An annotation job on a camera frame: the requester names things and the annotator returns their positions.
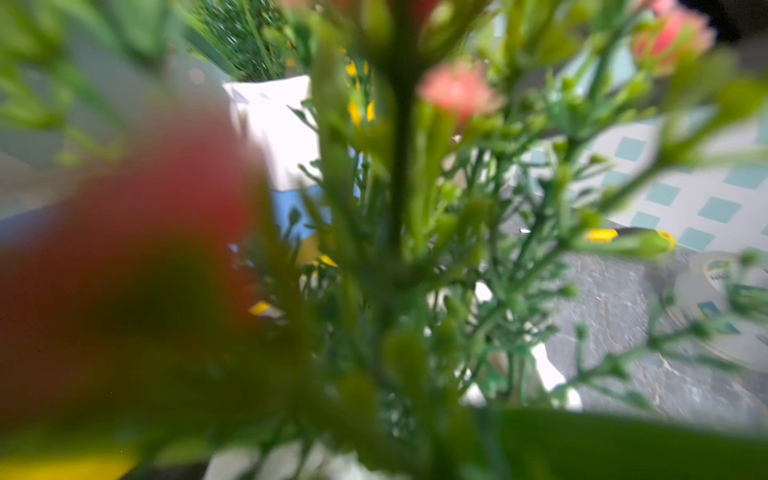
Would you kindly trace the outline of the pink flower pot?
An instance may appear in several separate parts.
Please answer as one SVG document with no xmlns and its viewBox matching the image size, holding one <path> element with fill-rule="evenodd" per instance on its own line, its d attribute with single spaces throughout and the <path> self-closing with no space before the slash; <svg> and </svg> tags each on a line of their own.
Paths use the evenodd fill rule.
<svg viewBox="0 0 768 480">
<path fill-rule="evenodd" d="M 767 77 L 663 1 L 282 1 L 265 37 L 310 92 L 299 193 L 318 257 L 273 217 L 268 144 L 169 82 L 178 1 L 5 1 L 1 119 L 59 131 L 76 186 L 1 247 L 1 475 L 138 479 L 228 447 L 296 447 L 406 479 L 763 479 L 764 436 L 571 413 L 580 387 L 650 410 L 632 361 L 707 340 L 661 326 L 534 381 L 570 253 L 662 260 L 588 233 L 678 167 Z"/>
<path fill-rule="evenodd" d="M 264 150 L 272 188 L 310 185 L 319 147 L 303 105 L 310 93 L 308 29 L 291 22 L 277 1 L 193 1 L 187 12 L 189 41 L 229 77 L 223 88 Z"/>
</svg>

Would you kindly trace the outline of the yellow rack pink blue shelves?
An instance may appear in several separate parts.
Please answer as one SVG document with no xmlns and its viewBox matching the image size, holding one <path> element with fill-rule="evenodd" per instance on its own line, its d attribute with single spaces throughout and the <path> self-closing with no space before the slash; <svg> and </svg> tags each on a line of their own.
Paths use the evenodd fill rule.
<svg viewBox="0 0 768 480">
<path fill-rule="evenodd" d="M 265 82 L 236 82 L 227 74 L 214 67 L 206 67 L 199 60 L 184 60 L 172 67 L 175 73 L 185 73 L 187 83 L 195 88 L 206 88 L 228 97 L 231 109 L 236 117 L 247 125 L 251 123 L 248 112 L 257 103 L 267 102 L 287 109 L 299 107 L 307 98 L 310 81 L 306 75 Z M 284 161 L 275 167 L 277 189 L 273 191 L 275 219 L 281 230 L 289 227 L 289 213 L 302 211 L 298 192 L 298 177 L 302 175 L 298 166 L 307 165 L 306 159 Z M 53 194 L 44 190 L 38 193 L 19 193 L 14 196 L 20 206 L 11 213 L 1 215 L 1 239 L 15 242 L 30 234 L 35 228 L 51 219 L 56 204 Z M 290 239 L 300 247 L 299 257 L 303 261 L 321 260 L 331 262 L 327 256 L 319 253 L 318 240 L 308 227 L 309 214 L 304 212 L 302 220 L 290 231 Z M 86 455 L 71 458 L 53 458 L 44 461 L 3 460 L 1 477 L 3 479 L 124 479 L 133 473 L 138 461 L 127 454 Z"/>
</svg>

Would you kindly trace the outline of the clear tape roll on floor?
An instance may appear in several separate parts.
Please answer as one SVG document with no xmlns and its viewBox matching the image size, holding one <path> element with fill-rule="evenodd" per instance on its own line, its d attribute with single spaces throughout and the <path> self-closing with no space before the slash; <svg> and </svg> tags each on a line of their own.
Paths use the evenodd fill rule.
<svg viewBox="0 0 768 480">
<path fill-rule="evenodd" d="M 757 314 L 737 312 L 729 292 L 757 300 Z M 767 371 L 767 266 L 742 268 L 740 256 L 727 252 L 693 255 L 678 273 L 669 317 L 679 326 L 714 320 L 714 333 L 703 345 L 716 356 L 753 371 Z"/>
</svg>

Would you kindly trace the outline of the yellow handled screwdriver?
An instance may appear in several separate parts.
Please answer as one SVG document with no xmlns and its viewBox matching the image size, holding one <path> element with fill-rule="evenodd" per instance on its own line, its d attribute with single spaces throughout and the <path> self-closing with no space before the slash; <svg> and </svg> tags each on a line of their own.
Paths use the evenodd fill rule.
<svg viewBox="0 0 768 480">
<path fill-rule="evenodd" d="M 664 231 L 643 227 L 585 230 L 579 236 L 556 241 L 551 250 L 619 256 L 656 256 L 674 251 L 675 238 Z"/>
</svg>

